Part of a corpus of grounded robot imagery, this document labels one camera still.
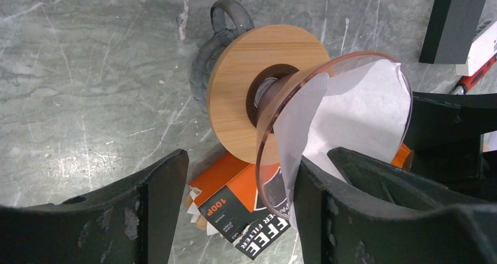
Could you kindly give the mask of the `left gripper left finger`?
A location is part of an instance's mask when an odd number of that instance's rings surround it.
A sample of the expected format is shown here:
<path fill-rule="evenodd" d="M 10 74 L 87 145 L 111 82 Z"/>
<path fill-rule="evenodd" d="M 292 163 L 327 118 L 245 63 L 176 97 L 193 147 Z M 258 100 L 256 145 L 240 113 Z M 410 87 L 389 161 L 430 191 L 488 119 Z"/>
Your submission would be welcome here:
<path fill-rule="evenodd" d="M 1 262 L 167 263 L 188 166 L 178 149 L 61 204 L 1 207 Z"/>

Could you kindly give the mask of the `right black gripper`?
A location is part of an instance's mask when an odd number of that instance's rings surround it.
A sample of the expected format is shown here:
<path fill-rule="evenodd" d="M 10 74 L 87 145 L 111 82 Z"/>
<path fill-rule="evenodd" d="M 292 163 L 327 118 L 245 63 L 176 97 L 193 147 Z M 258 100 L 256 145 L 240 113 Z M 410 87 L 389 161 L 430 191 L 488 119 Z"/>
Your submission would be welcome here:
<path fill-rule="evenodd" d="M 496 94 L 413 93 L 404 143 L 414 150 L 410 172 L 343 147 L 328 158 L 351 186 L 402 207 L 429 211 L 496 202 Z"/>

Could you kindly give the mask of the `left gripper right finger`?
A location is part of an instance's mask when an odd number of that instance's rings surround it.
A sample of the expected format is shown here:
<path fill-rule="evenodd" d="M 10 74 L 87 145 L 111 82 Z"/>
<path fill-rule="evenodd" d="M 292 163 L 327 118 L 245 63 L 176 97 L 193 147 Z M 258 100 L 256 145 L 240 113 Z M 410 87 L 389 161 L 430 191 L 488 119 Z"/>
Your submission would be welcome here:
<path fill-rule="evenodd" d="M 305 263 L 495 263 L 496 204 L 418 211 L 375 198 L 303 158 L 295 214 Z"/>

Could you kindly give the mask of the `white paper coffee filter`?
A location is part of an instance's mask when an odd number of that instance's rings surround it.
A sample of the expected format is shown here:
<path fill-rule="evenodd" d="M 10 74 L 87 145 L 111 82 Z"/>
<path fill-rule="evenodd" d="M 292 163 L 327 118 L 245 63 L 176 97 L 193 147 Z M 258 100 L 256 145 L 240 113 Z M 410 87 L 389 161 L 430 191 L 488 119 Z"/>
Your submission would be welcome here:
<path fill-rule="evenodd" d="M 401 65 L 387 59 L 322 72 L 301 88 L 274 124 L 290 224 L 297 226 L 295 180 L 302 158 L 343 179 L 328 151 L 347 148 L 390 163 L 410 121 L 412 91 Z"/>

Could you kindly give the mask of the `pink clear plastic dripper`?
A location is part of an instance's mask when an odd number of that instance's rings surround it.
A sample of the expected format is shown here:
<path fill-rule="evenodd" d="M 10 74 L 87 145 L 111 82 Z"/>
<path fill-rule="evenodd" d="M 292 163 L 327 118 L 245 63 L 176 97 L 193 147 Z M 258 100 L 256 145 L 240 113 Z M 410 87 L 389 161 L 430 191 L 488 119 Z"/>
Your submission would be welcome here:
<path fill-rule="evenodd" d="M 328 157 L 334 148 L 391 162 L 407 133 L 413 92 L 400 62 L 356 52 L 281 79 L 270 77 L 252 103 L 258 193 L 273 214 L 294 221 L 301 160 L 339 180 L 345 177 Z"/>

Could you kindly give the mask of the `orange coffee filter box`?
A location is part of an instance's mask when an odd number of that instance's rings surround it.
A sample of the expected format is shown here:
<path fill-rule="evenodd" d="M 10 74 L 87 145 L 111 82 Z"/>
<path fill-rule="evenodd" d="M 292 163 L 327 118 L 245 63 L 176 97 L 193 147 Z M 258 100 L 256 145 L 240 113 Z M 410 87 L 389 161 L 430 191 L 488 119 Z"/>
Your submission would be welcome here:
<path fill-rule="evenodd" d="M 263 204 L 253 164 L 226 153 L 189 184 L 185 207 L 208 236 L 219 235 L 255 260 L 284 232 L 288 221 Z"/>

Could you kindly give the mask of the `grey glass dripper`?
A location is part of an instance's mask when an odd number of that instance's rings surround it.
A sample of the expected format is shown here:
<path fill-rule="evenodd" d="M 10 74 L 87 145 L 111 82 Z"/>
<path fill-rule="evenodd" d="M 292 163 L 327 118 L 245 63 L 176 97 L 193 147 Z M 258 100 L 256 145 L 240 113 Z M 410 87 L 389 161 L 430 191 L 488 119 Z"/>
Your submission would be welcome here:
<path fill-rule="evenodd" d="M 198 50 L 190 70 L 192 98 L 207 113 L 207 86 L 210 74 L 223 51 L 239 36 L 254 29 L 246 8 L 235 0 L 218 0 L 210 9 L 213 36 Z"/>

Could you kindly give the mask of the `black block far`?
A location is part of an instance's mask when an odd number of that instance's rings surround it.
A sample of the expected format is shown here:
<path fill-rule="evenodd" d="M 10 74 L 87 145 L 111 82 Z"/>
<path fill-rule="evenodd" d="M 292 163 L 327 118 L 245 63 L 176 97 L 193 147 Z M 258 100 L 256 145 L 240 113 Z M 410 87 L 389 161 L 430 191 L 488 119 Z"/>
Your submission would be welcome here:
<path fill-rule="evenodd" d="M 419 62 L 464 64 L 485 2 L 486 0 L 434 0 Z"/>

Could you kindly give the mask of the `red handled adjustable wrench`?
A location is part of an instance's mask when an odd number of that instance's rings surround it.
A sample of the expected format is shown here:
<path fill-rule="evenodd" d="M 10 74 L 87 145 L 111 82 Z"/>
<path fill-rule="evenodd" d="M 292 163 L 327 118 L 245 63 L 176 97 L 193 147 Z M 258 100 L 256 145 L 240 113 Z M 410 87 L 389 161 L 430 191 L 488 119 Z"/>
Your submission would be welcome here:
<path fill-rule="evenodd" d="M 496 55 L 492 56 L 480 69 L 472 76 L 462 76 L 450 94 L 465 95 L 467 94 L 484 76 L 490 71 L 496 63 Z"/>

